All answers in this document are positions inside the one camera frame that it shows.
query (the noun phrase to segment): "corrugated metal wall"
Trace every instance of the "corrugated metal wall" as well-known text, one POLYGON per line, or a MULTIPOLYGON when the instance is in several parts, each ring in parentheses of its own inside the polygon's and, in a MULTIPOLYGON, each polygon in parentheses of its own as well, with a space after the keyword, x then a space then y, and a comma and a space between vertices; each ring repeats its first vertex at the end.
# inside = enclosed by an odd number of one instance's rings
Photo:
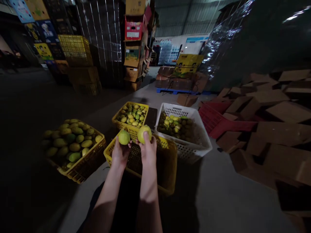
POLYGON ((160 27, 156 37, 208 34, 219 10, 236 0, 156 0, 160 27))

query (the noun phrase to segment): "red plastic crate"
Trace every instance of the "red plastic crate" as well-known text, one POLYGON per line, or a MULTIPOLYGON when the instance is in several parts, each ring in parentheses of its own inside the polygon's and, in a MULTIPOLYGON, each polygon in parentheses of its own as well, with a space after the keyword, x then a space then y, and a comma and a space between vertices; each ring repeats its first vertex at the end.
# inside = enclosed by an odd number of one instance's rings
POLYGON ((257 124, 254 121, 231 121, 225 118, 222 113, 231 103, 207 102, 199 109, 199 114, 208 136, 217 139, 226 131, 251 131, 257 124))

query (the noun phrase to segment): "white wall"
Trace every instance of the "white wall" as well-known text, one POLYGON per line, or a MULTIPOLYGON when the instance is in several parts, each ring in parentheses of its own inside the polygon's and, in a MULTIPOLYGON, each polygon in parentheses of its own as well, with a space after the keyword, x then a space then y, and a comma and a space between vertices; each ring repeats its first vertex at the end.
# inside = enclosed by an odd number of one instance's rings
POLYGON ((181 52, 184 54, 198 54, 201 47, 202 41, 207 41, 208 35, 183 35, 176 37, 156 37, 154 45, 160 45, 160 40, 171 40, 171 44, 179 47, 182 44, 181 52))

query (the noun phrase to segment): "plastic wrap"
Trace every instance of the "plastic wrap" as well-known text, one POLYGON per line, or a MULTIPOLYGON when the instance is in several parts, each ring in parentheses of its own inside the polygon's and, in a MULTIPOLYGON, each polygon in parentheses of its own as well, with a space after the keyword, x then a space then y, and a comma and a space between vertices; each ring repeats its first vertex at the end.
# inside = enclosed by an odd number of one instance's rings
POLYGON ((124 14, 125 6, 118 0, 93 0, 78 5, 82 34, 89 40, 94 65, 103 86, 123 85, 124 14))
POLYGON ((310 67, 310 1, 248 0, 212 30, 199 71, 205 90, 239 85, 251 73, 310 67))

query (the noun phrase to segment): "forearm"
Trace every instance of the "forearm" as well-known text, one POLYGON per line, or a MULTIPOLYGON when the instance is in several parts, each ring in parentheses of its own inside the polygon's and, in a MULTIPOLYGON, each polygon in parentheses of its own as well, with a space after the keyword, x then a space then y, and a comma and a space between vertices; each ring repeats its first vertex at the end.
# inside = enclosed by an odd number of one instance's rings
POLYGON ((111 167, 84 232, 110 232, 124 170, 111 167))
POLYGON ((137 211, 137 231, 162 232, 155 165, 143 166, 137 211))

